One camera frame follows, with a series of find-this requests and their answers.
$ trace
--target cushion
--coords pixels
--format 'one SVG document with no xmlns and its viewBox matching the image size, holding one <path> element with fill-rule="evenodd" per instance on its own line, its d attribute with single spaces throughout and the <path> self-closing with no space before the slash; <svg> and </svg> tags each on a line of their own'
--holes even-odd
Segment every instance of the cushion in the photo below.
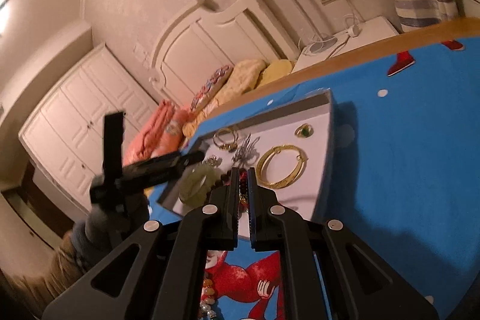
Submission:
<svg viewBox="0 0 480 320">
<path fill-rule="evenodd" d="M 237 63 L 225 86 L 223 86 L 210 103 L 201 110 L 196 119 L 185 124 L 183 134 L 190 139 L 196 132 L 199 124 L 205 121 L 212 110 L 252 90 L 257 84 L 258 75 L 265 67 L 265 61 L 260 59 L 243 60 Z"/>
<path fill-rule="evenodd" d="M 224 65 L 213 73 L 191 101 L 190 111 L 197 115 L 215 97 L 233 71 L 231 65 Z"/>
<path fill-rule="evenodd" d="M 275 80 L 288 75 L 292 72 L 292 69 L 293 64 L 290 60 L 275 60 L 260 74 L 255 88 L 265 86 L 268 83 L 274 82 Z"/>
</svg>

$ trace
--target red cartoon character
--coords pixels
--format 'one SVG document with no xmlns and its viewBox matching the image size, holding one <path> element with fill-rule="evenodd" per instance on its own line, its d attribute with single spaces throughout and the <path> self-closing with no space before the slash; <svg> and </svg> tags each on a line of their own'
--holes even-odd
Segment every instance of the red cartoon character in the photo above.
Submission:
<svg viewBox="0 0 480 320">
<path fill-rule="evenodd" d="M 265 320 L 265 310 L 270 297 L 278 287 L 277 317 L 284 320 L 283 288 L 280 271 L 280 254 L 273 253 L 259 261 L 243 267 L 225 263 L 227 251 L 208 251 L 205 265 L 206 278 L 212 281 L 212 286 L 206 286 L 202 291 L 202 300 L 211 302 L 226 295 L 238 302 L 255 302 L 248 317 L 253 320 Z"/>
</svg>

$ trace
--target fabric pile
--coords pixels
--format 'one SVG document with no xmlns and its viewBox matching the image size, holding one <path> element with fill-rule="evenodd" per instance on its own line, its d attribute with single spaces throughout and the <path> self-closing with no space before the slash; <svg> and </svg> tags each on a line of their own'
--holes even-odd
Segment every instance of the fabric pile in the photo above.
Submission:
<svg viewBox="0 0 480 320">
<path fill-rule="evenodd" d="M 235 67 L 224 65 L 206 81 L 188 108 L 177 108 L 169 100 L 162 101 L 128 146 L 123 165 L 178 150 L 184 138 L 188 141 L 214 109 L 288 75 L 292 68 L 289 60 L 276 60 L 268 67 L 261 59 L 243 60 Z"/>
<path fill-rule="evenodd" d="M 163 100 L 128 146 L 123 165 L 176 151 L 183 140 L 182 127 L 190 116 L 190 110 Z"/>
</svg>

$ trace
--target gold ring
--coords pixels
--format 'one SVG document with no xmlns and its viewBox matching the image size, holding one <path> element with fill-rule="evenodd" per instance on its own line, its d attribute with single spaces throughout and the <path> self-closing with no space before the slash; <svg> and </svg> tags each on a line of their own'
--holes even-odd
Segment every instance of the gold ring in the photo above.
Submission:
<svg viewBox="0 0 480 320">
<path fill-rule="evenodd" d="M 310 124 L 300 125 L 295 130 L 295 136 L 301 137 L 301 138 L 310 137 L 312 134 L 314 134 L 314 130 L 313 130 L 313 127 Z"/>
<path fill-rule="evenodd" d="M 268 163 L 273 158 L 273 156 L 282 152 L 283 150 L 294 150 L 298 152 L 297 166 L 286 178 L 278 182 L 269 183 L 264 179 L 262 179 L 263 169 L 268 165 Z M 258 183 L 260 185 L 267 186 L 273 189 L 280 189 L 283 187 L 290 186 L 302 175 L 305 165 L 307 164 L 307 160 L 308 158 L 305 152 L 292 144 L 284 144 L 284 145 L 279 145 L 277 147 L 270 148 L 267 152 L 263 154 L 260 160 L 258 160 L 257 166 L 255 167 L 255 174 L 257 175 Z"/>
<path fill-rule="evenodd" d="M 221 132 L 226 132 L 226 133 L 231 133 L 233 136 L 233 141 L 227 143 L 224 140 L 220 138 L 220 133 Z M 225 128 L 220 128 L 218 129 L 217 132 L 213 135 L 213 143 L 218 147 L 218 149 L 223 150 L 223 151 L 228 151 L 228 152 L 233 152 L 234 150 L 237 149 L 238 144 L 237 144 L 237 139 L 238 139 L 238 134 L 235 132 L 233 129 L 225 127 Z"/>
</svg>

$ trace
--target jewelry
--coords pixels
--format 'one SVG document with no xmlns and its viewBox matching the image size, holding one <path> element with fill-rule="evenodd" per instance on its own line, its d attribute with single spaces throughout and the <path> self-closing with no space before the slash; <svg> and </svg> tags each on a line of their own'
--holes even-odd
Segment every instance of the jewelry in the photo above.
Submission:
<svg viewBox="0 0 480 320">
<path fill-rule="evenodd" d="M 268 183 L 264 179 L 262 179 L 263 169 L 268 165 L 270 160 L 278 153 L 282 152 L 283 150 L 294 150 L 298 152 L 297 155 L 297 166 L 293 169 L 293 171 L 284 179 L 278 182 Z M 287 187 L 294 183 L 302 174 L 305 165 L 307 164 L 307 156 L 303 150 L 296 147 L 292 144 L 284 144 L 279 145 L 273 148 L 270 148 L 263 156 L 258 160 L 258 164 L 255 167 L 255 174 L 257 175 L 257 180 L 260 185 L 267 186 L 273 189 L 280 189 L 283 187 Z"/>
<path fill-rule="evenodd" d="M 295 130 L 295 136 L 301 137 L 301 138 L 310 137 L 312 134 L 314 134 L 314 130 L 313 130 L 313 127 L 310 124 L 300 125 Z"/>
<path fill-rule="evenodd" d="M 212 155 L 212 156 L 209 156 L 204 163 L 209 164 L 212 167 L 218 167 L 220 164 L 222 164 L 222 158 L 218 158 L 216 157 L 216 155 Z"/>
<path fill-rule="evenodd" d="M 218 180 L 220 174 L 218 168 L 206 163 L 187 167 L 175 185 L 179 189 L 180 201 L 191 208 L 203 205 L 210 186 Z"/>
<path fill-rule="evenodd" d="M 198 310 L 199 319 L 203 318 L 205 315 L 207 315 L 209 319 L 217 317 L 217 314 L 211 307 L 211 305 L 215 304 L 215 299 L 213 297 L 215 295 L 215 290 L 212 287 L 213 281 L 209 277 L 210 275 L 208 272 L 205 272 L 202 295 L 205 295 L 206 297 L 200 301 L 200 309 Z"/>
<path fill-rule="evenodd" d="M 215 183 L 210 187 L 210 191 L 207 193 L 205 202 L 207 203 L 210 200 L 210 194 L 212 190 L 215 190 L 218 187 L 226 186 L 230 184 L 230 177 L 232 175 L 232 170 L 228 170 L 226 174 L 220 175 L 220 179 L 215 181 Z M 248 210 L 248 185 L 247 185 L 247 170 L 244 168 L 240 169 L 240 186 L 239 186 L 239 195 L 238 199 L 240 201 L 239 207 L 241 211 Z"/>
<path fill-rule="evenodd" d="M 239 160 L 242 160 L 248 151 L 248 145 L 250 143 L 251 133 L 243 140 L 241 146 L 235 151 L 235 155 L 232 158 L 232 162 L 236 163 Z"/>
<path fill-rule="evenodd" d="M 227 143 L 224 140 L 222 140 L 222 138 L 220 138 L 220 133 L 221 132 L 231 133 L 232 136 L 233 136 L 233 141 L 231 141 L 230 143 Z M 213 143 L 222 151 L 233 152 L 238 147 L 238 144 L 237 144 L 238 137 L 239 136 L 238 136 L 237 132 L 234 131 L 233 129 L 228 128 L 228 127 L 220 128 L 213 135 Z"/>
</svg>

